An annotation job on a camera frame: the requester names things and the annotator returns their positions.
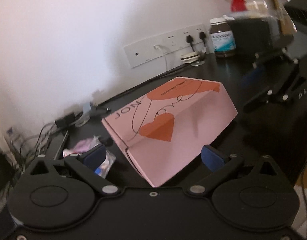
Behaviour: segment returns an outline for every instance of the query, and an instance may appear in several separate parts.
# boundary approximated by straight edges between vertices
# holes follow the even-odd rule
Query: brown jar
[[[236,43],[230,26],[223,17],[210,20],[210,36],[217,57],[231,57],[236,53]]]

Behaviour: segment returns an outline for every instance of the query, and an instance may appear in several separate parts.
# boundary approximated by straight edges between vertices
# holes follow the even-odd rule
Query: plastic bag
[[[66,157],[72,153],[77,153],[79,155],[82,155],[83,153],[91,150],[93,147],[97,146],[98,144],[101,144],[97,136],[93,136],[93,138],[88,138],[82,141],[79,141],[73,149],[64,149],[63,150],[63,157]],[[115,155],[113,155],[108,149],[107,156],[105,161],[99,166],[97,170],[95,170],[95,173],[98,174],[102,178],[106,178],[111,166],[116,160]]]

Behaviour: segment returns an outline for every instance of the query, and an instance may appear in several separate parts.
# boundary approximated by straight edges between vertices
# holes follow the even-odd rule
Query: blue gripper pad
[[[201,150],[202,162],[212,172],[222,168],[230,159],[210,145],[205,145]]]
[[[103,144],[98,144],[91,150],[79,157],[79,160],[88,168],[96,171],[99,166],[106,160],[107,150]]]

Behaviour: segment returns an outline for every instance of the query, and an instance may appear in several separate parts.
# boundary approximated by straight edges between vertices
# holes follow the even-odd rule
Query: orange heart
[[[153,122],[143,125],[139,134],[147,138],[171,142],[174,125],[174,115],[164,113],[157,115]]]
[[[219,93],[220,83],[200,81],[195,79],[175,78],[147,94],[151,100],[165,100],[177,98],[179,95],[188,96],[213,90]]]

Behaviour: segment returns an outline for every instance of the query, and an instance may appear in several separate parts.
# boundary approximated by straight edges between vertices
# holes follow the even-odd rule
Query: cardboard box
[[[102,119],[132,166],[159,187],[237,115],[219,82],[177,77]]]

